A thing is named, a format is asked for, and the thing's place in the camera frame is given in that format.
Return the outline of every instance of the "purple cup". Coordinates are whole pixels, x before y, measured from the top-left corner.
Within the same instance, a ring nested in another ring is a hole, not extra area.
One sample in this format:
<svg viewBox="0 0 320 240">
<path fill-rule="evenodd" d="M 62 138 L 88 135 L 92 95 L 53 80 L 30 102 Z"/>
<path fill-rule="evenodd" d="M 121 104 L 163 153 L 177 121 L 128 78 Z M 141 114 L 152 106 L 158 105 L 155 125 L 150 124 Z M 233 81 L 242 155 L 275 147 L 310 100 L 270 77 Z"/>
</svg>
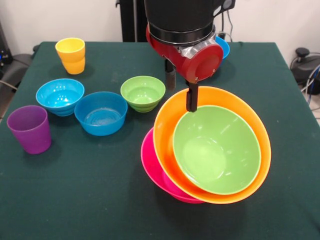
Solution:
<svg viewBox="0 0 320 240">
<path fill-rule="evenodd" d="M 28 154 L 41 154 L 51 145 L 48 113 L 43 107 L 20 107 L 9 115 L 6 124 Z"/>
</svg>

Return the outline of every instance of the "pink bowl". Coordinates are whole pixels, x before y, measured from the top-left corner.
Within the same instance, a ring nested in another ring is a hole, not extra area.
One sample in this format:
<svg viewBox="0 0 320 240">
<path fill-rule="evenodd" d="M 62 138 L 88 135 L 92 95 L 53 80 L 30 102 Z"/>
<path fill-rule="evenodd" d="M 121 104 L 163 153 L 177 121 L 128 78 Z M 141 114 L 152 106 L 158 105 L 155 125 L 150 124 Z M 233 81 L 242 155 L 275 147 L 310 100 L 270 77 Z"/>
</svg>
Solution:
<svg viewBox="0 0 320 240">
<path fill-rule="evenodd" d="M 162 190 L 169 193 L 175 199 L 188 204 L 202 204 L 200 201 L 192 196 L 189 196 L 180 188 L 178 188 L 165 174 L 158 162 L 157 155 L 154 147 L 153 139 L 154 128 L 146 134 L 141 146 L 141 161 L 146 174 L 151 180 Z"/>
</svg>

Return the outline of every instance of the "dark green cloth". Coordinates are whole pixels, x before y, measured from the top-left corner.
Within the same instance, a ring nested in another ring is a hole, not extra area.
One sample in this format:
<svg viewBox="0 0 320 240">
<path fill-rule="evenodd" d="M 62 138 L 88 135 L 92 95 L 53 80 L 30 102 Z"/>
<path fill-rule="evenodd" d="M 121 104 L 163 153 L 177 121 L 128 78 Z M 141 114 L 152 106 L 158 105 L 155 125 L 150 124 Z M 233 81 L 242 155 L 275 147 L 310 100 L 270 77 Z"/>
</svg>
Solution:
<svg viewBox="0 0 320 240">
<path fill-rule="evenodd" d="M 141 143 L 173 94 L 168 91 L 152 112 L 130 108 L 123 128 L 110 136 L 87 134 L 74 115 L 49 114 L 52 146 L 40 155 L 25 153 L 6 120 L 14 109 L 37 104 L 36 91 L 47 81 L 71 77 L 85 94 L 120 93 L 133 76 L 165 77 L 164 60 L 147 43 L 88 42 L 84 73 L 70 76 L 54 43 L 44 42 L 0 124 L 0 239 L 320 239 L 319 125 L 274 43 L 230 48 L 201 85 L 236 94 L 265 124 L 272 161 L 255 194 L 234 204 L 193 205 L 148 178 Z M 176 91 L 186 87 L 181 77 L 176 85 Z"/>
</svg>

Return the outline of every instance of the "yellow cup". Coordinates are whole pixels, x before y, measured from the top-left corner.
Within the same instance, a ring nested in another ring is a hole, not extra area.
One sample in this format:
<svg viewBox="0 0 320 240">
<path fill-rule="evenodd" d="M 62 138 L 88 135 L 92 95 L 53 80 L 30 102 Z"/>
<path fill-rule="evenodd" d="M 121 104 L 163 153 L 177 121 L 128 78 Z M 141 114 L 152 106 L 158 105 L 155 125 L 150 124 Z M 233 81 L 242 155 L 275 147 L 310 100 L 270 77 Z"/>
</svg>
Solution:
<svg viewBox="0 0 320 240">
<path fill-rule="evenodd" d="M 58 41 L 55 45 L 55 50 L 69 74 L 80 74 L 85 70 L 85 41 L 76 37 L 68 37 Z"/>
</svg>

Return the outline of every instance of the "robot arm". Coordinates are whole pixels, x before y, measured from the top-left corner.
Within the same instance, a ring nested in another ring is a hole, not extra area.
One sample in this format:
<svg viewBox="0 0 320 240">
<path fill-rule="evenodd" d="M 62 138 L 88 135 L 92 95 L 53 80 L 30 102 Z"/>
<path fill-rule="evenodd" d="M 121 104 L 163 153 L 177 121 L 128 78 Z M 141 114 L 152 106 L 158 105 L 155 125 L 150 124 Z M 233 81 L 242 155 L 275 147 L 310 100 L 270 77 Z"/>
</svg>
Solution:
<svg viewBox="0 0 320 240">
<path fill-rule="evenodd" d="M 234 8 L 235 1 L 144 0 L 146 38 L 166 59 L 166 71 L 175 68 L 186 79 L 188 111 L 197 110 L 198 82 L 211 77 L 222 62 L 214 18 Z"/>
</svg>

